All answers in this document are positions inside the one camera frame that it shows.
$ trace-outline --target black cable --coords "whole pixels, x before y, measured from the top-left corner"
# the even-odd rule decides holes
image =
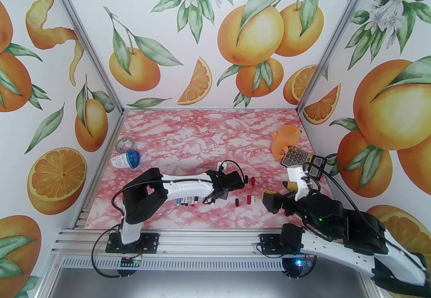
[[[365,222],[365,224],[369,227],[369,229],[371,229],[371,231],[378,237],[383,239],[386,243],[388,243],[391,247],[393,247],[394,249],[397,249],[399,252],[403,252],[404,255],[414,263],[414,265],[416,267],[418,267],[420,270],[422,270],[423,272],[425,272],[422,267],[407,253],[405,252],[403,249],[401,249],[399,246],[397,246],[396,244],[392,243],[391,241],[387,240],[385,236],[380,235],[379,232],[377,232],[374,227],[368,223],[368,220],[365,219],[364,215],[362,214],[362,212],[359,210],[359,208],[356,206],[356,204],[353,202],[353,200],[350,198],[350,196],[347,194],[347,192],[343,189],[342,186],[340,186],[340,184],[335,180],[335,178],[333,178],[331,175],[329,175],[329,173],[327,173],[325,170],[322,170],[319,166],[313,164],[313,163],[307,163],[307,165],[313,166],[317,169],[319,169],[320,171],[322,171],[325,176],[327,178],[329,178],[334,184],[335,186],[340,190],[340,192],[343,193],[343,195],[345,196],[345,198],[349,201],[349,203],[351,204],[351,206],[354,208],[354,210],[356,212],[358,212],[358,214],[361,216],[361,218],[363,219],[363,221]]]
[[[119,228],[119,231],[120,231],[120,224],[117,224],[116,226],[113,226],[113,227],[111,227],[110,229],[108,229],[108,230],[106,230],[105,232],[103,232],[100,236],[99,236],[99,238],[97,239],[97,241],[94,243],[94,245],[93,245],[93,249],[91,249],[91,265],[93,266],[93,268],[94,268],[94,270],[96,271],[96,273],[97,274],[99,274],[99,275],[101,275],[101,276],[103,276],[104,278],[122,278],[123,276],[122,275],[120,275],[120,274],[117,274],[117,275],[109,275],[109,274],[105,274],[105,273],[103,273],[103,272],[101,272],[100,271],[100,269],[98,269],[97,267],[96,267],[96,263],[95,263],[95,261],[94,261],[94,249],[96,248],[96,245],[97,245],[97,243],[100,241],[100,239],[106,234],[106,233],[108,233],[108,232],[110,232],[110,231],[112,231],[112,230],[114,230],[114,229],[116,229],[117,227]]]
[[[266,256],[266,257],[268,257],[268,258],[282,258],[283,256],[285,256],[285,255],[286,255],[286,253],[284,252],[284,253],[283,253],[283,254],[281,254],[280,256],[268,256],[268,255],[264,254],[261,250],[257,249],[257,246],[262,247],[262,244],[257,243],[257,244],[256,244],[256,250],[257,250],[258,252],[260,252],[263,256]]]
[[[234,163],[234,164],[238,167],[238,169],[240,169],[240,173],[241,173],[241,176],[242,176],[242,178],[243,178],[243,183],[245,184],[245,176],[244,176],[244,173],[242,172],[242,169],[241,169],[241,167],[239,166],[239,164],[238,164],[238,163],[236,163],[235,161],[231,160],[231,159],[226,159],[226,160],[222,161],[222,163],[226,163],[227,161],[229,161],[229,162],[231,162],[231,163]]]

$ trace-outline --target black mounting bracket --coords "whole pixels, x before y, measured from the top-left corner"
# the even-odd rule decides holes
[[[280,244],[279,233],[261,233],[259,239],[261,251],[264,255],[282,255],[285,253]]]
[[[105,252],[110,254],[155,254],[159,245],[158,233],[141,233],[139,240],[124,245],[121,243],[120,233],[112,232],[109,235]]]

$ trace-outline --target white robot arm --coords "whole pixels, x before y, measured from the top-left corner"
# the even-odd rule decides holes
[[[290,167],[288,173],[297,180],[294,187],[284,182],[290,193],[263,193],[268,211],[284,209],[286,216],[296,214],[303,221],[304,227],[283,225],[279,244],[285,254],[321,256],[369,276],[391,292],[431,297],[422,254],[409,253],[374,216],[355,206],[344,209],[340,201],[311,189],[301,167]]]
[[[123,193],[125,215],[122,218],[120,235],[124,245],[139,240],[142,223],[150,218],[160,206],[169,200],[187,196],[198,196],[211,201],[225,198],[232,190],[242,189],[246,176],[238,172],[224,174],[208,170],[192,176],[171,176],[161,174],[154,167],[141,174],[120,191]],[[147,187],[153,189],[148,193]]]

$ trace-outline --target small black object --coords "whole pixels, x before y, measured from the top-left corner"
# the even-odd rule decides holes
[[[280,244],[279,233],[261,233],[259,239],[263,255],[283,255],[285,253]]]
[[[121,243],[120,233],[112,232],[109,235],[105,252],[111,254],[155,254],[159,245],[158,233],[141,233],[139,240],[124,245]]]
[[[301,243],[304,230],[294,224],[283,224],[280,235],[280,245],[285,254],[298,255],[301,253]]]

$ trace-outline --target orange toy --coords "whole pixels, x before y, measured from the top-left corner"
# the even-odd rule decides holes
[[[283,158],[281,151],[288,151],[288,145],[296,145],[301,138],[301,131],[297,126],[285,124],[281,126],[278,133],[272,132],[274,138],[271,144],[271,151],[275,157],[275,161],[280,161]]]

